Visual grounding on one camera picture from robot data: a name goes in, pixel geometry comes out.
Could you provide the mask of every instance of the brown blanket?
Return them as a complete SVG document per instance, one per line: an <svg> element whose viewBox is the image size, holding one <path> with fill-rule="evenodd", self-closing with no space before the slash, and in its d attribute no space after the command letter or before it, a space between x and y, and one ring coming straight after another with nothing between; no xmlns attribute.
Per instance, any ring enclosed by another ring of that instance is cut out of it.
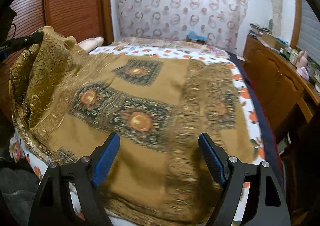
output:
<svg viewBox="0 0 320 226"><path fill-rule="evenodd" d="M204 222L220 195L198 151L207 132L229 155L253 160L226 63L88 55L51 27L11 69L16 127L42 160L75 162L110 132L121 146L100 186L106 208L140 225Z"/></svg>

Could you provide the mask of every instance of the wooden dresser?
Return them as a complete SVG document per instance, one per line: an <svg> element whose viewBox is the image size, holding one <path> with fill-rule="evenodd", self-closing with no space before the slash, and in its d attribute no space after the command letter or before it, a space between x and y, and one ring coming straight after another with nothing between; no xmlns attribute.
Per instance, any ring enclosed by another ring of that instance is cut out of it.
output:
<svg viewBox="0 0 320 226"><path fill-rule="evenodd" d="M318 110L319 94L296 73L290 62L250 36L247 37L244 59L244 69L252 80L252 87L273 131L295 106L301 109L306 122L311 121Z"/></svg>

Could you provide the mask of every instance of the window blind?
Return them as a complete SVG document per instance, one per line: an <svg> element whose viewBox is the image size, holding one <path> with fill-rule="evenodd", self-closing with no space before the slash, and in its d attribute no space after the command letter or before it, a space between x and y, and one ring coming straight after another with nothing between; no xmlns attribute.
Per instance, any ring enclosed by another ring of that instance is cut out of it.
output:
<svg viewBox="0 0 320 226"><path fill-rule="evenodd" d="M302 0L301 28L297 47L320 65L320 22L306 0Z"/></svg>

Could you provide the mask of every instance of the metal screw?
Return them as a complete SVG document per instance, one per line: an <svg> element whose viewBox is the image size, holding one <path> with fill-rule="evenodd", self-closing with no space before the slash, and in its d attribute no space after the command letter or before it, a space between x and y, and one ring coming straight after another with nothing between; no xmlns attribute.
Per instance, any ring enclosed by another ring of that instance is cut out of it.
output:
<svg viewBox="0 0 320 226"><path fill-rule="evenodd" d="M50 168L55 168L56 166L57 166L57 162L52 162L50 165L49 165L49 167Z"/></svg>
<svg viewBox="0 0 320 226"><path fill-rule="evenodd" d="M262 165L263 165L264 167L269 167L269 163L268 163L267 161L262 161Z"/></svg>
<svg viewBox="0 0 320 226"><path fill-rule="evenodd" d="M90 157L89 156L83 156L83 157L81 157L81 162L82 163L87 163L88 161L90 160Z"/></svg>
<svg viewBox="0 0 320 226"><path fill-rule="evenodd" d="M238 162L238 158L236 158L235 156L230 156L230 157L229 157L229 161L230 161L231 163L236 163L236 162Z"/></svg>

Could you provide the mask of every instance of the white curtain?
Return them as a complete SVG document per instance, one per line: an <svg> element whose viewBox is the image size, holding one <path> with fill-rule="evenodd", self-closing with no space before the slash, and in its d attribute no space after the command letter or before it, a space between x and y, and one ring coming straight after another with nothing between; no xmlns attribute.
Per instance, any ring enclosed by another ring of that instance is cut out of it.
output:
<svg viewBox="0 0 320 226"><path fill-rule="evenodd" d="M185 40L189 31L236 52L248 0L116 0L122 37Z"/></svg>

